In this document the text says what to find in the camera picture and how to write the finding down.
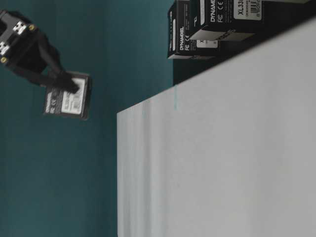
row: teal wall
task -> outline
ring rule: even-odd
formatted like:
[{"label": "teal wall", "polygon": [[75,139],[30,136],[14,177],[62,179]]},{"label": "teal wall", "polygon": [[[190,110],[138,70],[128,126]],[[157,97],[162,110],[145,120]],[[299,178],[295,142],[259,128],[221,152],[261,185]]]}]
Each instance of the teal wall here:
[{"label": "teal wall", "polygon": [[2,0],[94,79],[86,122],[43,117],[44,89],[0,68],[0,237],[117,235],[116,113],[172,86],[172,0]]}]

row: screw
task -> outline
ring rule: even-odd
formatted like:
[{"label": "screw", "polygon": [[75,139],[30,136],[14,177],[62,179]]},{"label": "screw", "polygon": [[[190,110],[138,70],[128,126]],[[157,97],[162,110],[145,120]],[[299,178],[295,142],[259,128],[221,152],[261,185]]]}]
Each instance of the screw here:
[{"label": "screw", "polygon": [[1,63],[6,63],[8,61],[8,59],[6,57],[2,57],[0,61],[1,61]]},{"label": "screw", "polygon": [[29,25],[29,29],[30,29],[30,31],[33,31],[33,30],[35,30],[35,25]]}]

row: ce mark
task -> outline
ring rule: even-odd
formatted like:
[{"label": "ce mark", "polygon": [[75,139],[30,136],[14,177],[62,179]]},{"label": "ce mark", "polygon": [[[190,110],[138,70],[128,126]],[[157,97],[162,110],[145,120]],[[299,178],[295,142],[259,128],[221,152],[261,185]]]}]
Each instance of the ce mark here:
[{"label": "ce mark", "polygon": [[223,7],[223,4],[224,4],[224,2],[223,1],[219,1],[219,2],[217,2],[217,4],[218,4],[218,9],[219,10],[223,10],[224,9],[224,7]]}]

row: white cardboard box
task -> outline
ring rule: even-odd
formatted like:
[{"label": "white cardboard box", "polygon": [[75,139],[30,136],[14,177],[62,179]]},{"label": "white cardboard box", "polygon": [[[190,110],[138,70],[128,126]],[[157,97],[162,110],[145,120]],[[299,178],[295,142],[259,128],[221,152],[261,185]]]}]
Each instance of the white cardboard box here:
[{"label": "white cardboard box", "polygon": [[118,237],[316,236],[315,28],[118,114]]}]

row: black box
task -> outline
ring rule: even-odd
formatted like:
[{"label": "black box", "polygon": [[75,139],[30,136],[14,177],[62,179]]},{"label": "black box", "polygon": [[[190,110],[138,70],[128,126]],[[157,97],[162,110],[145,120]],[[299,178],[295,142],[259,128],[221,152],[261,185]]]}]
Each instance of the black box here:
[{"label": "black box", "polygon": [[168,12],[169,59],[209,59],[219,55],[218,41],[190,40],[190,2],[176,0]]},{"label": "black box", "polygon": [[264,28],[261,0],[190,0],[192,40],[242,41]]},{"label": "black box", "polygon": [[68,72],[79,86],[76,94],[63,91],[56,87],[46,88],[44,115],[56,115],[74,119],[88,119],[91,96],[91,78],[87,74]]}]

